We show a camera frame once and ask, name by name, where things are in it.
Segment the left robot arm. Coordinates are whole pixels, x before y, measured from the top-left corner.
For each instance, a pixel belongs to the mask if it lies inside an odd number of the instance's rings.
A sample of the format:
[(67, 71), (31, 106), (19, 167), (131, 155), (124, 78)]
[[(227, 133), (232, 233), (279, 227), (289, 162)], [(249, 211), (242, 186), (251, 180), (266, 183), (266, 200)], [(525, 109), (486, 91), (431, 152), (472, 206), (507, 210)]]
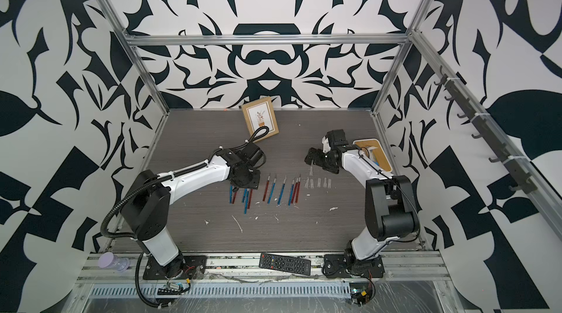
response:
[(106, 238), (130, 238), (159, 266), (169, 266), (181, 260), (168, 231), (170, 207), (194, 191), (223, 181), (228, 181), (233, 191), (255, 190), (265, 162), (265, 153), (249, 142), (236, 149), (217, 149), (209, 159), (177, 171), (144, 171), (105, 216), (100, 232)]

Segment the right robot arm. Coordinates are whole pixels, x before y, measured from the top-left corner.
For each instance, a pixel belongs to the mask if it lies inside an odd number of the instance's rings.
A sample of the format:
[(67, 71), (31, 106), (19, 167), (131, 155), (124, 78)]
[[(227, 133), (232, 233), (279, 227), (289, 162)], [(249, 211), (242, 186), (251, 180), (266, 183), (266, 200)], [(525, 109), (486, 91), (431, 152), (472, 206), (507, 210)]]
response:
[(371, 260), (389, 244), (407, 243), (411, 234), (419, 237), (420, 221), (408, 177), (384, 171), (365, 150), (349, 143), (343, 130), (326, 133), (322, 145), (309, 149), (305, 163), (333, 174), (347, 171), (364, 187), (365, 228), (348, 249), (354, 260)]

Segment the red knife capped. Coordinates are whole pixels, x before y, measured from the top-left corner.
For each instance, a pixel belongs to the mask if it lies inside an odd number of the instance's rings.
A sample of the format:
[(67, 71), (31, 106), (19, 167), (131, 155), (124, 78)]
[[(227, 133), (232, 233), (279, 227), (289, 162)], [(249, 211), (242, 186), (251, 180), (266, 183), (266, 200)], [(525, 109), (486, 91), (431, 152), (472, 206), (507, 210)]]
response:
[(266, 202), (266, 199), (268, 198), (268, 192), (269, 192), (269, 184), (271, 181), (271, 174), (268, 175), (267, 181), (266, 181), (266, 187), (265, 187), (265, 191), (263, 193), (263, 202)]

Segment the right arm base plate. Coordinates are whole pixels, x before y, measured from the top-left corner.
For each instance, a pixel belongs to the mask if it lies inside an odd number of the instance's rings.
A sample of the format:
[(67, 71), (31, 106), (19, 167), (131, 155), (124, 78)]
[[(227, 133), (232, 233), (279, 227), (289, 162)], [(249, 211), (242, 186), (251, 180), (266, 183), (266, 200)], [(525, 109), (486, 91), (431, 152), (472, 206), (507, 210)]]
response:
[(323, 257), (322, 273), (329, 279), (343, 279), (351, 277), (380, 279), (385, 275), (381, 256), (369, 260), (356, 260), (343, 254), (325, 254)]

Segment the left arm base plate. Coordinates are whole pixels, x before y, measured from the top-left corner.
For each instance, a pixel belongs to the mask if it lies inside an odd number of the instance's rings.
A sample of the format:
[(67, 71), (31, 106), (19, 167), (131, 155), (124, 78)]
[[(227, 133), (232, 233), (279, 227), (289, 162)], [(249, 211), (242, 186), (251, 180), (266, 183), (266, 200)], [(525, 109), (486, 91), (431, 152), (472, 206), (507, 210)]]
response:
[(183, 255), (161, 266), (151, 256), (143, 272), (143, 280), (200, 279), (206, 272), (207, 259), (204, 255)]

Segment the red carving knife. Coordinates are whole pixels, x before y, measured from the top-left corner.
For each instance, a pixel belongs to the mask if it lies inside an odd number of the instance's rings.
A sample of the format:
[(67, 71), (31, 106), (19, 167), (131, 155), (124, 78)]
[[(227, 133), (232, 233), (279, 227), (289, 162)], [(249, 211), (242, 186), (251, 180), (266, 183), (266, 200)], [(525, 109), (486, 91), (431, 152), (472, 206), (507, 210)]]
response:
[(296, 184), (295, 193), (294, 193), (294, 201), (293, 201), (294, 204), (298, 203), (298, 201), (299, 201), (300, 187), (301, 187), (301, 175), (299, 175), (299, 177), (297, 179), (297, 184)]
[(295, 201), (297, 200), (297, 192), (299, 190), (299, 183), (300, 183), (300, 177), (297, 177), (296, 181), (294, 183), (294, 188), (293, 188), (293, 191), (292, 191), (291, 203), (290, 204), (294, 204)]
[(251, 203), (253, 198), (253, 189), (249, 189), (248, 196), (247, 196), (247, 210), (250, 210)]

